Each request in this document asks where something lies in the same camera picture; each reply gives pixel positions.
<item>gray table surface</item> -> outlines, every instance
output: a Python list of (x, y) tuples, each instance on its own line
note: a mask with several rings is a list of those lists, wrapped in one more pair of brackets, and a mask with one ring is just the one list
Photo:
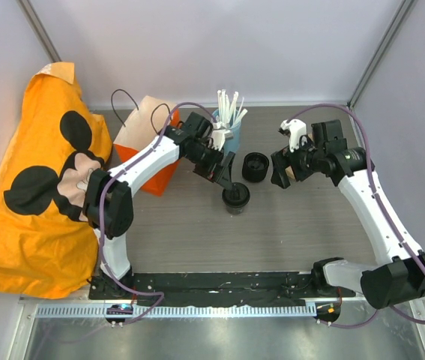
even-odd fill
[[(315, 174), (286, 190), (241, 177), (245, 154), (269, 156), (287, 144), (277, 132), (296, 106), (251, 107), (242, 122), (241, 147), (232, 180), (244, 182), (251, 198), (244, 213), (231, 216), (221, 199), (222, 189), (192, 172), (181, 160), (166, 192), (157, 197), (140, 191), (133, 198), (134, 222), (127, 231), (127, 253), (135, 272), (263, 272), (309, 271), (317, 260), (344, 257), (374, 263), (369, 240), (343, 195), (330, 179)], [(181, 111), (185, 120), (191, 109)], [(127, 118), (130, 111), (119, 112)], [(106, 117), (114, 139), (121, 123), (112, 111)], [(301, 116), (307, 124), (340, 119), (349, 147), (356, 145), (347, 115), (316, 109)], [(112, 154), (111, 166), (119, 164)]]

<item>cup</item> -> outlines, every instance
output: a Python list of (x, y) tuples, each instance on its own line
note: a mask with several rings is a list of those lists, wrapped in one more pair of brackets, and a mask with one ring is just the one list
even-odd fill
[[(216, 118), (219, 115), (219, 110), (216, 109), (212, 115)], [(227, 139), (226, 143), (224, 144), (224, 155), (227, 155), (229, 152), (234, 152), (237, 154), (237, 151), (239, 150), (239, 145), (241, 142), (241, 124), (237, 124), (234, 127), (227, 127), (232, 132), (232, 138)]]

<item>black cap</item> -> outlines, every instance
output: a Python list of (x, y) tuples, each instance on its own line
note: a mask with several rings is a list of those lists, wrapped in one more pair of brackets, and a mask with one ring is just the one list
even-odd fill
[(267, 175), (269, 159), (260, 152), (251, 152), (245, 155), (242, 165), (242, 177), (248, 182), (261, 182)]
[(242, 213), (249, 200), (249, 189), (241, 182), (233, 182), (231, 190), (222, 191), (222, 201), (226, 204), (227, 211), (233, 215)]

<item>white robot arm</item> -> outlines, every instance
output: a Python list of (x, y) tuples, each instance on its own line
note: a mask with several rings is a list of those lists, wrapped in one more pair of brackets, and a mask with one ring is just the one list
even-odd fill
[[(104, 185), (112, 177), (123, 172), (109, 189), (103, 214), (106, 235), (103, 255), (116, 279), (127, 282), (129, 275), (132, 275), (127, 258), (126, 231), (133, 221), (132, 199), (135, 193), (161, 169), (182, 157), (195, 163), (196, 174), (230, 190), (232, 188), (230, 176), (235, 154), (230, 152), (224, 158), (222, 151), (223, 144), (230, 134), (230, 130), (213, 127), (206, 118), (193, 112), (181, 127), (168, 126), (157, 146), (154, 147), (154, 144), (157, 143), (159, 136), (130, 160), (109, 172), (98, 169), (91, 174), (83, 211), (99, 238), (100, 194)], [(143, 161), (128, 169), (136, 159), (148, 152), (150, 154)], [(100, 268), (105, 275), (111, 276), (103, 262)]]
[(272, 154), (272, 183), (282, 188), (290, 185), (286, 169), (291, 168), (296, 181), (313, 173), (330, 177), (352, 205), (369, 237), (377, 265), (348, 262), (341, 258), (318, 261), (313, 266), (317, 287), (345, 287), (363, 293), (376, 309), (425, 296), (425, 277), (391, 229), (375, 196), (379, 195), (387, 213), (407, 245), (425, 265), (425, 253), (400, 222), (379, 183), (373, 193), (367, 173), (363, 148), (348, 148), (339, 120), (312, 125), (312, 139), (306, 125), (298, 120), (284, 121), (279, 132), (289, 137), (289, 145)]

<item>white cable tray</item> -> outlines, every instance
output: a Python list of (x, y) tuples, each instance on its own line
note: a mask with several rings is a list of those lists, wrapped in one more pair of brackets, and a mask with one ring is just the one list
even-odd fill
[[(118, 314), (106, 315), (107, 308), (111, 303), (93, 304), (39, 304), (37, 306), (37, 318), (93, 318), (107, 317), (124, 319), (137, 317), (148, 309), (146, 306), (134, 305), (133, 315)], [(166, 318), (234, 318), (234, 317), (314, 317), (316, 315), (316, 304), (307, 302), (305, 306), (287, 307), (156, 307), (148, 315), (149, 319)]]

